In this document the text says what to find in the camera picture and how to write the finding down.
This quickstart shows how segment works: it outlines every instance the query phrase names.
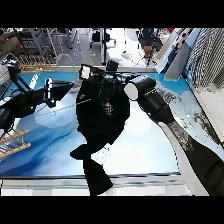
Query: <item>striped curtain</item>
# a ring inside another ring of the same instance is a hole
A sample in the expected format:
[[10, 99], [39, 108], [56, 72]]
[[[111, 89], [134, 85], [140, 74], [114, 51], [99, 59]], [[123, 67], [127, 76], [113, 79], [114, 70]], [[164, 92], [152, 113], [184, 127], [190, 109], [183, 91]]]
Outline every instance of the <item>striped curtain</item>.
[[224, 85], [224, 29], [202, 28], [186, 66], [193, 84], [216, 88]]

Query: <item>equipment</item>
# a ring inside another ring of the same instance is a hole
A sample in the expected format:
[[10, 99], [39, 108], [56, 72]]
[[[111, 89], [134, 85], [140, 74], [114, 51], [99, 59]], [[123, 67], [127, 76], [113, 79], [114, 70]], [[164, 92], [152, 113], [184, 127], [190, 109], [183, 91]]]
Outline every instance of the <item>equipment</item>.
[[12, 97], [0, 106], [0, 130], [4, 130], [3, 135], [8, 133], [15, 118], [23, 118], [33, 114], [37, 105], [46, 103], [50, 108], [55, 107], [56, 101], [60, 101], [74, 85], [70, 82], [57, 81], [49, 78], [45, 81], [43, 88], [33, 90], [20, 77], [19, 73], [21, 71], [17, 61], [9, 60], [6, 66], [8, 67], [10, 79], [16, 84], [20, 94]]
[[[88, 83], [89, 87], [94, 86], [98, 88], [98, 93], [97, 89], [94, 92], [94, 94], [98, 96], [98, 102], [109, 102], [111, 97], [114, 96], [114, 92], [111, 91], [111, 89], [120, 87], [123, 90], [120, 92], [121, 96], [122, 93], [125, 92], [130, 100], [136, 100], [140, 108], [149, 118], [163, 129], [174, 147], [180, 172], [192, 193], [195, 195], [224, 195], [224, 159], [211, 149], [198, 143], [176, 122], [169, 105], [166, 104], [155, 89], [155, 80], [146, 75], [103, 71], [89, 65], [81, 66], [80, 79], [83, 80], [84, 85]], [[128, 114], [130, 108], [126, 107], [125, 110]], [[89, 113], [86, 111], [86, 117], [88, 117], [90, 113], [92, 113], [92, 111]], [[96, 136], [95, 139], [93, 138], [93, 140], [95, 141], [93, 144], [95, 146], [94, 152], [99, 151], [106, 143], [113, 143], [113, 141], [109, 141], [107, 138], [104, 138], [103, 141], [100, 140], [99, 135]], [[76, 150], [74, 150], [72, 157], [76, 158], [76, 156], [81, 155], [79, 159], [91, 163], [92, 153], [91, 145], [88, 144], [87, 140], [87, 145], [81, 145], [77, 150], [77, 154]], [[91, 181], [87, 180], [90, 194], [92, 193], [92, 195], [102, 194], [112, 186], [103, 167], [99, 164], [95, 165], [91, 166], [91, 169], [89, 168], [88, 174], [90, 172], [94, 173], [93, 170], [96, 169], [98, 171], [94, 174], [96, 179], [99, 180], [100, 173], [102, 176], [101, 181], [97, 183], [94, 182], [93, 176]]]

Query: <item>red object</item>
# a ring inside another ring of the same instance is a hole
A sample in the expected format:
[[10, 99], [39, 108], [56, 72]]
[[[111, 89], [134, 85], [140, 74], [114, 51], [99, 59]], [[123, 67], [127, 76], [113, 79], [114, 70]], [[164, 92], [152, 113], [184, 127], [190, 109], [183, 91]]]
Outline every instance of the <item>red object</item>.
[[170, 33], [174, 31], [175, 28], [167, 28]]

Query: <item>person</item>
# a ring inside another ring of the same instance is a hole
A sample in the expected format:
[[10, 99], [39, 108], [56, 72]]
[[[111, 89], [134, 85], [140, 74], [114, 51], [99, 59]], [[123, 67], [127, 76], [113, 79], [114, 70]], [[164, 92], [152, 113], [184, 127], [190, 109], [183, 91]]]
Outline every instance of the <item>person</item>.
[[16, 36], [8, 37], [2, 29], [0, 29], [0, 57], [7, 53], [12, 53], [16, 57], [19, 55], [21, 44]]

